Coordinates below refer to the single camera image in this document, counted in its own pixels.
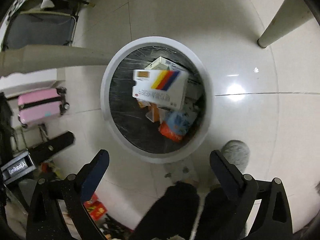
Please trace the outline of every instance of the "box with colored stripes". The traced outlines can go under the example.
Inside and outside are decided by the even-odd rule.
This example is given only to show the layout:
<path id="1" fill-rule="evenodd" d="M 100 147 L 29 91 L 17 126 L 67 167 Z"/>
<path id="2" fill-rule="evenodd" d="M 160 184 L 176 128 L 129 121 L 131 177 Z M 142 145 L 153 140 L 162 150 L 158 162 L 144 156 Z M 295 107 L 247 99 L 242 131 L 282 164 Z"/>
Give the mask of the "box with colored stripes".
<path id="1" fill-rule="evenodd" d="M 179 70 L 145 70 L 133 71 L 136 85 L 132 96 L 144 101 L 180 110 L 183 106 L 188 72 Z"/>

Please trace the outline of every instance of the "yellow stripe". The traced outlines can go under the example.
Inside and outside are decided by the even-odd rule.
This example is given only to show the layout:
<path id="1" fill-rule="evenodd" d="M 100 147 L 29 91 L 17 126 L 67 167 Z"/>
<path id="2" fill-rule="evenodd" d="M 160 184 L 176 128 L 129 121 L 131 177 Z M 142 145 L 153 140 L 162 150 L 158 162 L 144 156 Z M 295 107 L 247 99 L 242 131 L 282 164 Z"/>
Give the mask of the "yellow stripe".
<path id="1" fill-rule="evenodd" d="M 157 86 L 161 83 L 161 81 L 164 79 L 164 77 L 166 76 L 167 72 L 169 70 L 161 70 L 160 74 L 158 75 L 156 81 L 153 83 L 153 85 L 151 86 L 152 89 L 156 89 Z"/>

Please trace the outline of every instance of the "black strap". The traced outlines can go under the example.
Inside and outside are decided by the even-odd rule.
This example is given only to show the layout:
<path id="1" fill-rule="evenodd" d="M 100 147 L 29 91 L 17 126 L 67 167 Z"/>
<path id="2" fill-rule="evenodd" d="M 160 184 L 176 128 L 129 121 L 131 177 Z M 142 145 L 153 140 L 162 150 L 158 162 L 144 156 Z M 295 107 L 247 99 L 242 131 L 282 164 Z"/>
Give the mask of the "black strap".
<path id="1" fill-rule="evenodd" d="M 44 104 L 47 104 L 47 103 L 52 103 L 52 102 L 57 102 L 57 101 L 62 101 L 62 100 L 63 100 L 63 97 L 62 96 L 58 96 L 58 97 L 55 97 L 55 98 L 48 98 L 48 99 L 43 99 L 43 100 L 32 102 L 32 103 L 19 105 L 19 111 L 21 111 L 22 109 L 27 109 L 27 108 L 30 108 L 30 107 L 44 105 Z"/>

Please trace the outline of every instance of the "tiled floor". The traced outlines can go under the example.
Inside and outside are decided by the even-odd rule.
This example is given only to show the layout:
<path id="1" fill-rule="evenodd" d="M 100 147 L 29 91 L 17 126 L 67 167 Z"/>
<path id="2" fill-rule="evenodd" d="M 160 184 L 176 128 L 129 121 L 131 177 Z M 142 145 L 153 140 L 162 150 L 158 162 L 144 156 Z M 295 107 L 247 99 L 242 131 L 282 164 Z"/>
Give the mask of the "tiled floor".
<path id="1" fill-rule="evenodd" d="M 92 0 L 96 6 L 80 13 L 74 45 L 116 53 L 131 40 L 158 35 L 192 49 L 207 68 L 215 95 L 208 135 L 192 154 L 202 183 L 209 153 L 230 139 L 243 140 L 251 149 L 246 172 L 256 179 L 282 179 L 296 231 L 320 208 L 314 191 L 320 180 L 320 27 L 310 20 L 260 49 L 256 40 L 282 1 Z M 100 110 L 105 68 L 66 69 L 71 109 L 49 124 L 49 133 L 70 130 L 76 136 L 75 145 L 55 158 L 65 173 L 78 172 L 99 149 L 109 151 L 98 195 L 112 216 L 134 228 L 171 183 L 162 165 L 125 152 L 106 130 Z"/>

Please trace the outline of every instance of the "table leg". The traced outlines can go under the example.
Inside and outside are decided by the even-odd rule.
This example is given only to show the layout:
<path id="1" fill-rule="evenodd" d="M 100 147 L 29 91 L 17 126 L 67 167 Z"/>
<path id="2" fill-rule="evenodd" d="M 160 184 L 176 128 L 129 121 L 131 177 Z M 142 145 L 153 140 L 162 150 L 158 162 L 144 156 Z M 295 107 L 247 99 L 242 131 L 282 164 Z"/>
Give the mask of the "table leg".
<path id="1" fill-rule="evenodd" d="M 258 39 L 258 45 L 266 48 L 313 17 L 303 0 L 284 0 L 277 14 Z"/>

